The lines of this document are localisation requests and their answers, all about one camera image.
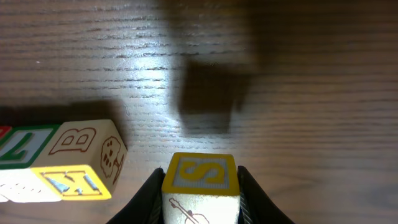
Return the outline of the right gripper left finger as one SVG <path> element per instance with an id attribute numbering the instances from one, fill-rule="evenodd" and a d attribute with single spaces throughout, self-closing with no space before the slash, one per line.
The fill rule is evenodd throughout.
<path id="1" fill-rule="evenodd" d="M 164 224 L 161 186 L 165 173 L 156 168 L 133 198 L 107 224 Z"/>

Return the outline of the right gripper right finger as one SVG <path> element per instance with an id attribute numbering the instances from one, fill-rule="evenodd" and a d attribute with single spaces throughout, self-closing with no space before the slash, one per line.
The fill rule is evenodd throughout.
<path id="1" fill-rule="evenodd" d="M 244 166 L 238 167 L 237 175 L 240 188 L 239 224 L 294 224 Z"/>

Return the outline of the red sided wooden block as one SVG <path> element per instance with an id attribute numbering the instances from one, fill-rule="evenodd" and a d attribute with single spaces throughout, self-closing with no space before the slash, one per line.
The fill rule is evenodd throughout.
<path id="1" fill-rule="evenodd" d="M 19 126 L 1 139 L 1 202 L 58 202 L 30 166 L 56 133 L 59 125 Z"/>

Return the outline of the yellow top wooden block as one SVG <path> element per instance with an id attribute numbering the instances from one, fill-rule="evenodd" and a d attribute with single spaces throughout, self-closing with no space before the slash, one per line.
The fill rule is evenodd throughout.
<path id="1" fill-rule="evenodd" d="M 127 149 L 110 119 L 63 123 L 30 166 L 61 200 L 108 200 Z"/>

